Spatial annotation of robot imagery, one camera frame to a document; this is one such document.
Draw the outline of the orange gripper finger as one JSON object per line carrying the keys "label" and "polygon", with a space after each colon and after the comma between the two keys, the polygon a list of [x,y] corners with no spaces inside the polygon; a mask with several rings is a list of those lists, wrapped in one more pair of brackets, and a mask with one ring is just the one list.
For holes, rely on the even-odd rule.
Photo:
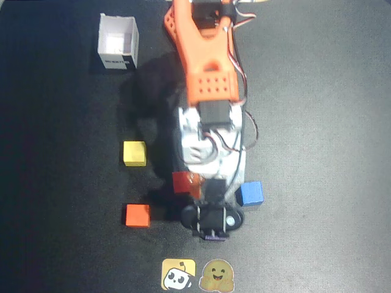
{"label": "orange gripper finger", "polygon": [[188,174],[189,194],[194,199],[201,199],[203,177],[198,173]]}

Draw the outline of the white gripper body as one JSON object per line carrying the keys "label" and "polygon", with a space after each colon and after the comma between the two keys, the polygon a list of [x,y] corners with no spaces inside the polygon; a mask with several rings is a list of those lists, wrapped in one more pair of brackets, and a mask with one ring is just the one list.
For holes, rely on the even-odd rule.
{"label": "white gripper body", "polygon": [[189,194],[189,173],[203,177],[201,199],[235,203],[235,192],[244,182],[246,147],[240,134],[183,134],[178,144],[183,173],[177,174],[177,192]]}

